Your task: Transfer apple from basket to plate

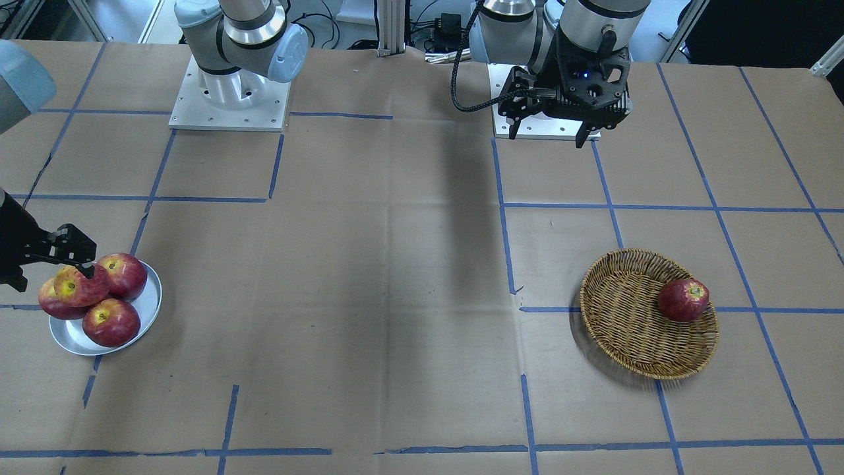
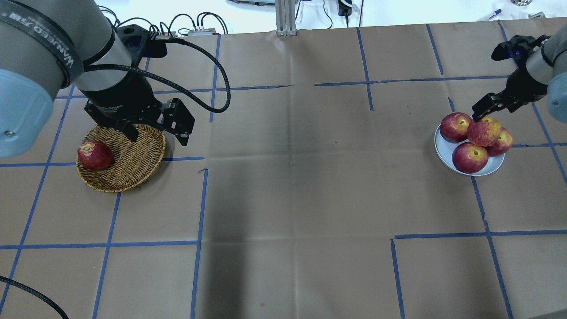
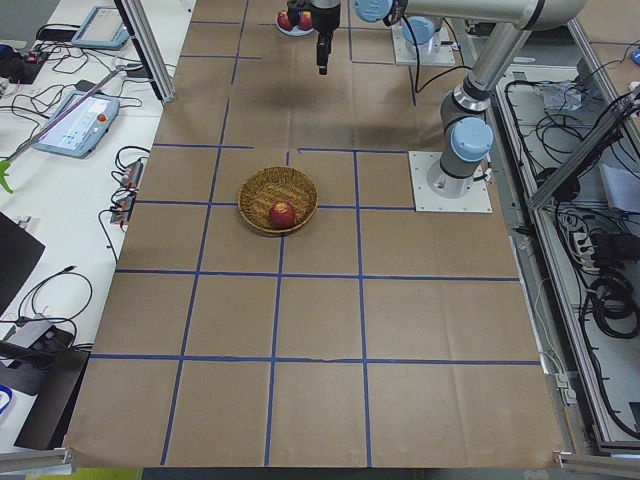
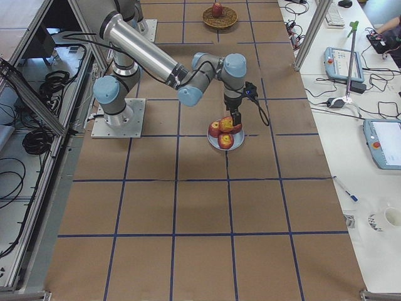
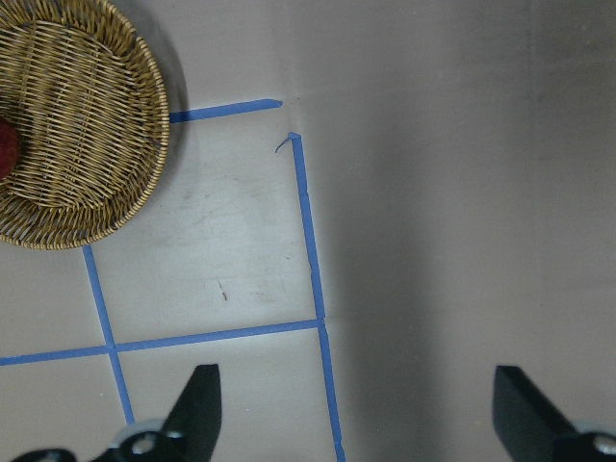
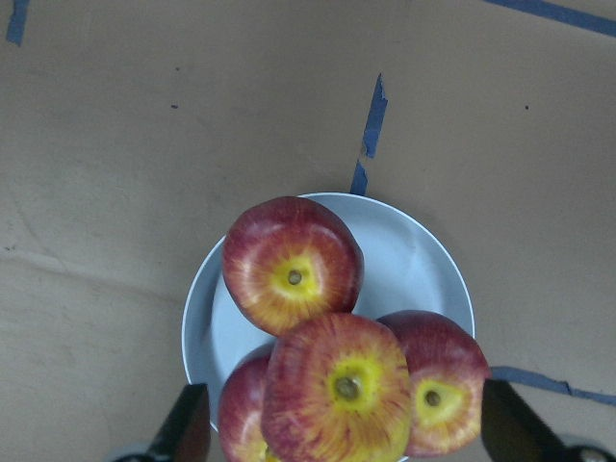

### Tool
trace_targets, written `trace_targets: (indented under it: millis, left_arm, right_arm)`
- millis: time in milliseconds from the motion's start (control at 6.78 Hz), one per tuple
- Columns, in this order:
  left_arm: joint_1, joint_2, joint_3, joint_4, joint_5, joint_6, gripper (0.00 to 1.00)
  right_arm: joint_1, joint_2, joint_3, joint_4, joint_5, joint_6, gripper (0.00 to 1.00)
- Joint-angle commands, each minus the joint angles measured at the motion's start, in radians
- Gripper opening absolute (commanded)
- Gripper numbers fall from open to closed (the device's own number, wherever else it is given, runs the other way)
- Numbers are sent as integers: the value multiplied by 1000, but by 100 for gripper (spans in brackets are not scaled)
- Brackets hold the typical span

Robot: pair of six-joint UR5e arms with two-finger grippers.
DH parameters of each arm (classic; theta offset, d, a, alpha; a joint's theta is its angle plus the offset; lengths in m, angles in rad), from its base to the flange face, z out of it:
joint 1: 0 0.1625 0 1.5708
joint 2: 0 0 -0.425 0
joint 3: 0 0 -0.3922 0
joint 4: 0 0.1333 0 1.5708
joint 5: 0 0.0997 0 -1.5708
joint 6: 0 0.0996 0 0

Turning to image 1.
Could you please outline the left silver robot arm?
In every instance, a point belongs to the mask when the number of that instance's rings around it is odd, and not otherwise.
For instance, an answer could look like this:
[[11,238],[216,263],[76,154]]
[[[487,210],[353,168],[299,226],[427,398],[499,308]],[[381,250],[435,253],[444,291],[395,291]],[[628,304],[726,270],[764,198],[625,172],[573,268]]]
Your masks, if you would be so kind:
[[477,1],[462,45],[488,67],[495,135],[572,139],[630,115],[629,44],[648,1]]

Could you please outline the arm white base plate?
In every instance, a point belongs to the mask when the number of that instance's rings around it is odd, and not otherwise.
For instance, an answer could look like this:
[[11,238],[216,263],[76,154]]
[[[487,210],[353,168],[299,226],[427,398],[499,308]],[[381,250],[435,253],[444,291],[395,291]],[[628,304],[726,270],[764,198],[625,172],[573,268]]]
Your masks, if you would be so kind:
[[290,84],[243,69],[211,75],[190,58],[169,126],[193,131],[282,133],[286,127]]
[[[487,66],[489,90],[492,98],[503,93],[504,82],[512,69],[512,64],[491,63]],[[495,138],[508,139],[510,124],[504,116],[498,114],[498,104],[491,106],[493,131]],[[557,141],[575,141],[576,133],[581,129],[582,121],[553,118],[543,112],[525,118],[516,133],[516,139],[556,139]]]

